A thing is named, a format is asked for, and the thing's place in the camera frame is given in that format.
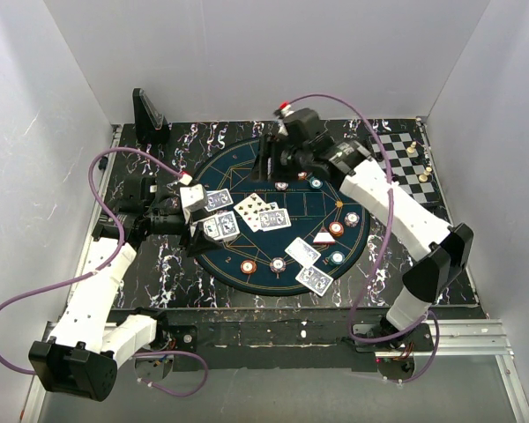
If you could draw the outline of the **blue playing card deck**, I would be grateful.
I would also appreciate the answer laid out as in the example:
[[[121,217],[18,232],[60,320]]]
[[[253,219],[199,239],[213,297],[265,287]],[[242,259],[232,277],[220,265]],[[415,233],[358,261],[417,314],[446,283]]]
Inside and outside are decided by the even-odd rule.
[[[217,228],[215,216],[212,216],[203,221],[204,233],[211,237],[213,240],[218,241],[217,238],[220,235]]]

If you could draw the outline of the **blue-backed playing cards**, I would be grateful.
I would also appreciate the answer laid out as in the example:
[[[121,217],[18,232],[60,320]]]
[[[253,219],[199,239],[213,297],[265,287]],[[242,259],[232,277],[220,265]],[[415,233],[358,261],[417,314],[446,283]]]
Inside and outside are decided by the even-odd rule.
[[[239,233],[240,229],[233,211],[224,211],[215,215],[219,236],[218,241],[231,241]]]

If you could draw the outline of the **dealt blue-backed card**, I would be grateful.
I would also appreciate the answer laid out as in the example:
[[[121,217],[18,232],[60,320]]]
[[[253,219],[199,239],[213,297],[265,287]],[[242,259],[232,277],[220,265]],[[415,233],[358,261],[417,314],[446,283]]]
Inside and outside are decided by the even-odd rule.
[[[285,252],[303,268],[313,266],[320,258],[321,253],[311,247],[300,237],[296,237],[286,248]]]
[[[333,278],[317,267],[310,266],[309,268],[302,268],[295,280],[318,296],[323,296],[331,286]]]
[[[234,201],[228,189],[208,191],[205,209],[208,212],[214,212],[219,209],[225,208],[233,203]]]

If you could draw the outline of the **seven of diamonds card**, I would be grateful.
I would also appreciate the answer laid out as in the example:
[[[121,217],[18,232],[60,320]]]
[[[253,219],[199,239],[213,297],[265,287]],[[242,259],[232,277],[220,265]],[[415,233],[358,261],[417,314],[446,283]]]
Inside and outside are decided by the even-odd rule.
[[[267,204],[264,204],[264,203],[249,204],[246,207],[246,211],[244,214],[246,223],[250,226],[253,232],[256,232],[261,229],[259,213],[277,210],[278,208],[279,206],[277,202],[270,202]]]

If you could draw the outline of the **blue-backed community card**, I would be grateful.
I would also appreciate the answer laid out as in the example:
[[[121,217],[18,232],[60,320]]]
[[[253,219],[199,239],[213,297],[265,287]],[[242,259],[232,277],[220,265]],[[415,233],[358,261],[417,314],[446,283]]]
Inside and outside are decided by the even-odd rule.
[[[258,218],[260,229],[264,232],[291,226],[291,219],[285,208],[261,211]]]

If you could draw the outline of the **orange poker chip stack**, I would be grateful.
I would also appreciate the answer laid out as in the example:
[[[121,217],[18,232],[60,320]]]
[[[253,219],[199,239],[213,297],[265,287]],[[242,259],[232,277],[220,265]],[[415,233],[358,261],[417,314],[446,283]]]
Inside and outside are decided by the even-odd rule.
[[[244,260],[241,263],[240,269],[244,274],[252,274],[257,270],[257,263],[252,260]]]

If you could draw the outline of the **white-blue poker chip stack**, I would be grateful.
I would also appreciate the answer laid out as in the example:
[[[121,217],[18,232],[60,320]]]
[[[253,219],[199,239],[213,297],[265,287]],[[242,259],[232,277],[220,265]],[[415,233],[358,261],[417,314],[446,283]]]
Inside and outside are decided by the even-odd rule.
[[[286,269],[286,262],[281,257],[275,257],[270,262],[270,269],[275,273],[281,273]]]

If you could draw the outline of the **green poker chip stack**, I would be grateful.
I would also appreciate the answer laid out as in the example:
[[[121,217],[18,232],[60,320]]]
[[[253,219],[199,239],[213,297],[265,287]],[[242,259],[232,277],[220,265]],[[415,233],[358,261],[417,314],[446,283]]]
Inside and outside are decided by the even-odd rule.
[[[344,263],[346,256],[340,251],[333,251],[329,257],[328,262],[332,266],[339,266]]]

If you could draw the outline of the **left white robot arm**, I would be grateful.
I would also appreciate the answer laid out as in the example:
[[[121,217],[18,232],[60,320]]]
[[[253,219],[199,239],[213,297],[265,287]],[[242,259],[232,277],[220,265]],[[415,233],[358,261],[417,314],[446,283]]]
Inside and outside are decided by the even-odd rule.
[[[211,214],[205,188],[188,175],[180,183],[177,205],[166,204],[157,194],[155,178],[146,177],[124,189],[114,210],[103,209],[93,228],[95,261],[101,268],[77,283],[48,338],[34,342],[28,353],[46,391],[101,402],[127,360],[199,358],[154,309],[137,308],[105,331],[123,277],[148,237],[177,235],[189,256],[220,248],[220,231],[207,222]]]

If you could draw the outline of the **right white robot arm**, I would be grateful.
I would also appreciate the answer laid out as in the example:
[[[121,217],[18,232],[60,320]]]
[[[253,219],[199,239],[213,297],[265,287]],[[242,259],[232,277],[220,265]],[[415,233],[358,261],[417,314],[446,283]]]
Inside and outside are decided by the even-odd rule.
[[[352,338],[396,351],[405,348],[429,308],[466,268],[473,230],[466,224],[452,226],[425,209],[393,181],[389,164],[380,166],[356,139],[335,139],[315,110],[294,111],[285,103],[275,115],[279,130],[260,138],[252,179],[289,182],[305,171],[385,222],[387,236],[406,247],[414,266],[403,275],[402,290],[380,323]]]

